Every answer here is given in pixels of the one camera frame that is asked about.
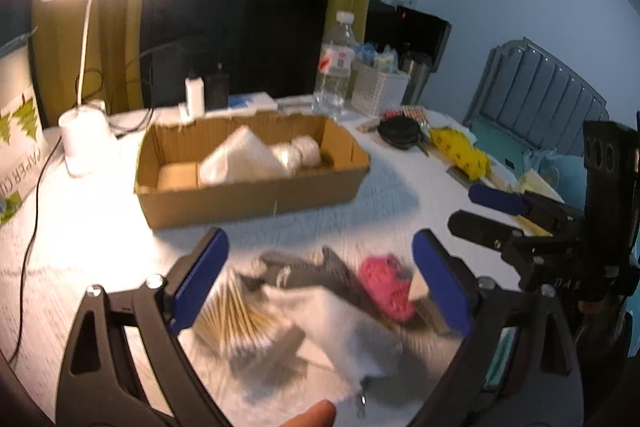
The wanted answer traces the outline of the fingertip at bottom edge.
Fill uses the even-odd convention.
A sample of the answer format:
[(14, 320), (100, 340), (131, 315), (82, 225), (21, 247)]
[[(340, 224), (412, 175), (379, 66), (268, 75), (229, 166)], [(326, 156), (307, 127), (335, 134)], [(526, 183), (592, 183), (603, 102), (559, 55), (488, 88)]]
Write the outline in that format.
[(335, 418), (335, 405), (329, 400), (322, 400), (286, 421), (282, 427), (332, 427)]

